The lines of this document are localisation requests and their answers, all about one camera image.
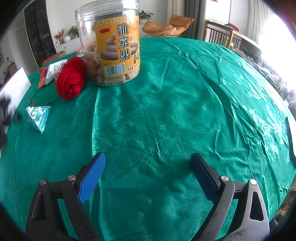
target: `green tablecloth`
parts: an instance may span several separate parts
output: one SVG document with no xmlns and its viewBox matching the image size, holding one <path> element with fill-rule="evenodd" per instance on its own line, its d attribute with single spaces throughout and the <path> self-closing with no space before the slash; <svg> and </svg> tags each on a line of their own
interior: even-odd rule
<svg viewBox="0 0 296 241">
<path fill-rule="evenodd" d="M 38 181 L 77 173 L 97 151 L 106 168 L 84 207 L 105 240 L 190 240 L 213 205 L 190 170 L 194 152 L 234 181 L 255 178 L 274 216 L 296 173 L 285 126 L 293 117 L 277 92 L 219 45 L 143 38 L 140 51 L 134 80 L 88 82 L 72 101 L 54 83 L 37 90 L 39 74 L 30 76 L 24 121 L 8 129 L 0 162 L 0 199 L 22 230 Z M 26 119 L 28 98 L 52 103 L 42 135 Z"/>
</svg>

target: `pile of clothes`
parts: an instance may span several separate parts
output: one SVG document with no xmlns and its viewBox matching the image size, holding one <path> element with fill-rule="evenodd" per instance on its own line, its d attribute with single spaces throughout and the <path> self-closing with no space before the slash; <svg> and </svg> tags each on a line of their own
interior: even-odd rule
<svg viewBox="0 0 296 241">
<path fill-rule="evenodd" d="M 242 48 L 242 51 L 234 49 L 233 52 L 252 65 L 272 85 L 272 87 L 274 87 L 281 98 L 285 101 L 296 120 L 296 91 L 294 89 L 288 91 L 287 82 L 285 82 L 283 78 L 279 77 L 279 74 L 271 66 L 269 66 L 261 56 L 255 56 L 244 48 Z"/>
</svg>

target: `metal screw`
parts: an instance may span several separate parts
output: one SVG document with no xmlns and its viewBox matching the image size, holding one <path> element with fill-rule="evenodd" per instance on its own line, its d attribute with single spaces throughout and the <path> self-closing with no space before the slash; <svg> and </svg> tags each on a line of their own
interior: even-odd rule
<svg viewBox="0 0 296 241">
<path fill-rule="evenodd" d="M 40 185 L 44 185 L 46 183 L 46 179 L 42 179 L 39 183 Z"/>
<path fill-rule="evenodd" d="M 223 175 L 223 176 L 221 176 L 221 180 L 227 182 L 229 180 L 229 177 Z"/>
<path fill-rule="evenodd" d="M 68 180 L 69 181 L 74 181 L 76 179 L 76 176 L 75 175 L 70 175 L 69 177 L 68 177 Z"/>
<path fill-rule="evenodd" d="M 251 183 L 252 185 L 256 185 L 256 184 L 257 184 L 257 181 L 256 181 L 255 179 L 250 179 L 250 183 Z"/>
</svg>

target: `yarn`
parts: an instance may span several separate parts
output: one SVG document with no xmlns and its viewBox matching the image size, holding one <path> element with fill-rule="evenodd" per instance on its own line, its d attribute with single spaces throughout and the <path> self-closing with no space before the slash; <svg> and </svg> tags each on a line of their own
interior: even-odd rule
<svg viewBox="0 0 296 241">
<path fill-rule="evenodd" d="M 83 89 L 87 77 L 87 66 L 79 57 L 68 59 L 61 67 L 56 81 L 56 90 L 65 100 L 75 99 Z"/>
</svg>

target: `plastic jar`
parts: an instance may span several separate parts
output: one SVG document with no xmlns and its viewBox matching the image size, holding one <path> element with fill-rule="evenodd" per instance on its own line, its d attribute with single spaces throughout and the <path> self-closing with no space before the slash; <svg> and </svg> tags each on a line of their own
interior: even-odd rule
<svg viewBox="0 0 296 241">
<path fill-rule="evenodd" d="M 90 77 L 119 85 L 140 72 L 139 0 L 98 0 L 75 11 Z"/>
</svg>

